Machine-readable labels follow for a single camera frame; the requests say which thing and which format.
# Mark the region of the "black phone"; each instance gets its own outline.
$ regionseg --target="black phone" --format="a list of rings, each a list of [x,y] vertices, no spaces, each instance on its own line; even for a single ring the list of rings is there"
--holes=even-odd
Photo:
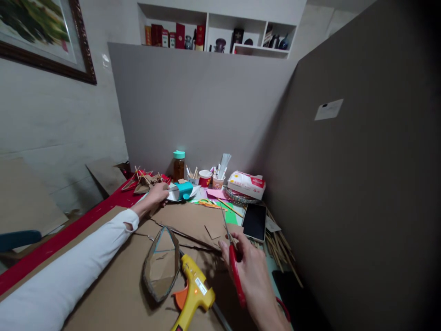
[[[248,204],[243,216],[243,234],[258,242],[265,241],[266,207]]]

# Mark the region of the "hand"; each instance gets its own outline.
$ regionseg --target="hand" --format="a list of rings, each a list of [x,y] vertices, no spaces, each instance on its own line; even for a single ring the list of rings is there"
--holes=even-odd
[[[154,208],[156,210],[158,205],[164,207],[167,204],[165,198],[169,196],[168,189],[169,186],[167,183],[157,183],[150,189],[147,196],[142,201],[131,207],[131,210],[133,210],[141,219],[145,213]]]
[[[150,189],[150,191],[148,191],[145,200],[148,200],[153,204],[163,202],[162,206],[165,206],[166,201],[164,200],[169,196],[168,189],[169,186],[167,183],[157,183]]]
[[[285,315],[279,309],[276,295],[272,289],[265,253],[254,247],[243,233],[231,233],[238,239],[237,249],[242,261],[237,263],[243,293],[248,311],[259,330],[291,330]],[[219,241],[222,258],[230,271],[229,247]]]

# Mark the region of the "tissue box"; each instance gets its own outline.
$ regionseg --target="tissue box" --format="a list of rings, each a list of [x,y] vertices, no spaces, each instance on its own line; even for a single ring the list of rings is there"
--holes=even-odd
[[[231,174],[227,186],[234,191],[262,200],[266,183],[262,176],[252,176],[244,172],[235,171]]]

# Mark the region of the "glue gun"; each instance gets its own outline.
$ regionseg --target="glue gun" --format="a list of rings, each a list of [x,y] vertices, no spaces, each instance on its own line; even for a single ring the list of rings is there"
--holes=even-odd
[[[231,327],[215,303],[215,292],[205,285],[207,278],[189,255],[184,254],[181,250],[179,253],[181,255],[182,271],[187,278],[187,285],[182,291],[174,293],[176,303],[182,311],[172,331],[188,330],[198,307],[202,307],[205,311],[212,307],[224,328],[230,331]]]

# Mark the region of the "shelf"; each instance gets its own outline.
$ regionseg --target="shelf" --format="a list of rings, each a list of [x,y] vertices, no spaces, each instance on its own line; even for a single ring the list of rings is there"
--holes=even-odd
[[[222,38],[226,41],[225,53],[230,53],[233,30],[236,28],[244,30],[242,43],[251,39],[253,45],[260,45],[265,26],[266,21],[210,13],[206,50],[209,50],[210,45],[214,47],[216,40]]]
[[[272,35],[279,35],[280,41],[285,38],[286,35],[288,35],[288,51],[291,48],[291,45],[294,40],[294,34],[295,34],[295,26],[289,25],[289,24],[282,24],[282,23],[274,23],[274,22],[268,22],[268,25],[272,25]]]
[[[211,12],[191,11],[141,3],[138,3],[137,9],[142,45],[146,44],[145,26],[158,24],[162,25],[169,32],[176,32],[176,23],[180,23],[185,26],[184,35],[193,37],[197,26],[203,25],[205,26],[204,51],[209,51],[210,46],[212,46],[212,51],[214,51],[216,40],[222,38],[226,42],[224,53],[229,54],[234,29],[243,29],[242,43],[233,45],[231,53],[234,54],[234,50],[236,50],[236,53],[241,55],[287,59],[296,31],[295,25]],[[272,26],[271,36],[279,35],[280,41],[288,35],[287,50],[263,47],[266,29],[269,26]],[[252,46],[244,44],[247,39],[252,40]]]
[[[236,54],[239,55],[252,55],[259,57],[279,58],[279,59],[286,59],[288,58],[289,55],[289,51],[278,50],[267,47],[241,45],[241,44],[235,44],[233,47],[233,53],[234,51],[236,51]]]
[[[180,23],[185,26],[185,35],[193,37],[196,27],[207,23],[207,13],[147,4],[138,4],[138,16],[142,45],[146,43],[145,25],[159,24],[169,32],[176,32],[176,23]]]

